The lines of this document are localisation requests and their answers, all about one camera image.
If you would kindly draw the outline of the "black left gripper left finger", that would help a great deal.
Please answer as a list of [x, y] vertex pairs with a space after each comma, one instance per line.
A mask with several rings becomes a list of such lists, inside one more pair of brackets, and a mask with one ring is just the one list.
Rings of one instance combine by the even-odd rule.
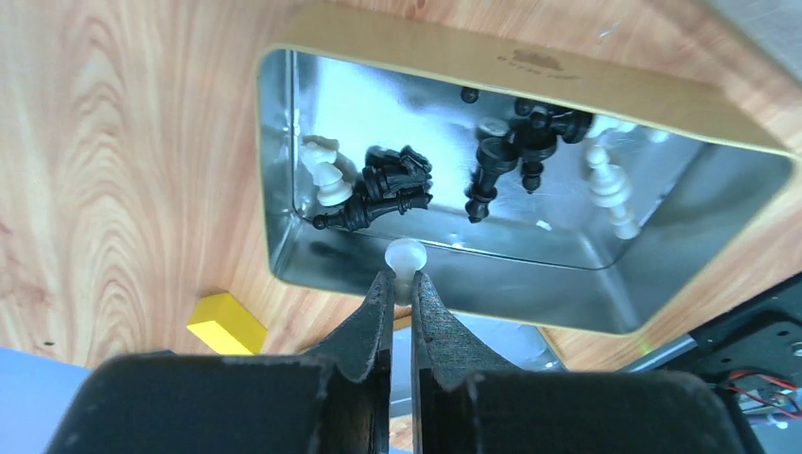
[[300, 355], [113, 358], [84, 381], [50, 453], [385, 453], [393, 274]]

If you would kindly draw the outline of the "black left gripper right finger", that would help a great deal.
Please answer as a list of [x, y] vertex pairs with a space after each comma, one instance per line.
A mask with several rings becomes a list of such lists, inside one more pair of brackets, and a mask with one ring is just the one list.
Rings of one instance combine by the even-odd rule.
[[665, 370], [533, 372], [498, 354], [417, 273], [410, 292], [418, 453], [758, 453], [734, 400]]

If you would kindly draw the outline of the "white pawn chess piece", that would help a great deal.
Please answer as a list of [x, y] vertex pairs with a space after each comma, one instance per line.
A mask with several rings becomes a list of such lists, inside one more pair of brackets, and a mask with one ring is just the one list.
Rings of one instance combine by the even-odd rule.
[[384, 258], [395, 274], [396, 299], [408, 300], [416, 273], [427, 263], [426, 247], [416, 239], [399, 238], [388, 245]]

